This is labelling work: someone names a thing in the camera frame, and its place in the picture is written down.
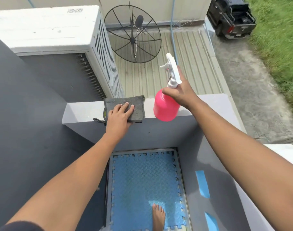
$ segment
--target black satellite dish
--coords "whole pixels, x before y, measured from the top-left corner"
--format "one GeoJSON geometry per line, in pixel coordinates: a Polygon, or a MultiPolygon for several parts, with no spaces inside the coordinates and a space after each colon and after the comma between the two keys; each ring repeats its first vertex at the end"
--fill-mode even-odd
{"type": "Polygon", "coordinates": [[[126,61],[145,63],[161,48],[157,23],[144,10],[133,5],[112,8],[104,20],[112,50],[126,61]]]}

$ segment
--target microfiber towel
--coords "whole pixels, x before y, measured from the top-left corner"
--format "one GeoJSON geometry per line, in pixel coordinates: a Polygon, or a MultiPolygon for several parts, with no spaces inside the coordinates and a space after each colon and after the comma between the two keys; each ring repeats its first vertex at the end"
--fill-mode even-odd
{"type": "Polygon", "coordinates": [[[125,104],[126,102],[129,103],[128,107],[126,108],[125,112],[128,111],[130,106],[133,104],[135,109],[133,113],[130,115],[128,122],[137,122],[140,123],[145,118],[144,113],[144,96],[135,96],[135,97],[126,97],[126,98],[104,98],[105,109],[104,109],[104,120],[108,120],[108,113],[110,110],[113,110],[117,104],[125,104]]]}

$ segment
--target spray bottle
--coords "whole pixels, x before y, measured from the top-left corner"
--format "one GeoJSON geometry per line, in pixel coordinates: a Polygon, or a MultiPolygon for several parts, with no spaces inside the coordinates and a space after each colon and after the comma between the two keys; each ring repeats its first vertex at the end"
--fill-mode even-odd
{"type": "MultiPolygon", "coordinates": [[[[170,74],[170,80],[168,81],[169,88],[177,88],[182,83],[180,74],[174,57],[170,54],[166,54],[168,62],[160,68],[167,69],[170,74]]],[[[164,122],[172,121],[180,108],[180,105],[170,96],[162,93],[162,89],[155,96],[154,114],[155,116],[164,122]]]]}

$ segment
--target black pickup truck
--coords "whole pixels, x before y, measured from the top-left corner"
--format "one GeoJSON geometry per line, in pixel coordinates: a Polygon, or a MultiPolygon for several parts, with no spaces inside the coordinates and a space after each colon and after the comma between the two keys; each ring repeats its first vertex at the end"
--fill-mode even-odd
{"type": "Polygon", "coordinates": [[[212,0],[207,17],[216,35],[228,39],[248,37],[256,26],[249,4],[244,0],[212,0]]]}

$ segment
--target sleeve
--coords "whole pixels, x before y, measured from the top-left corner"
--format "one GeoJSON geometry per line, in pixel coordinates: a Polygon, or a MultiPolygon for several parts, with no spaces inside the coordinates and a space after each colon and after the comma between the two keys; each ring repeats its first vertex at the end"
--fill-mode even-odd
{"type": "Polygon", "coordinates": [[[44,231],[40,226],[28,221],[16,221],[4,225],[0,231],[44,231]]]}

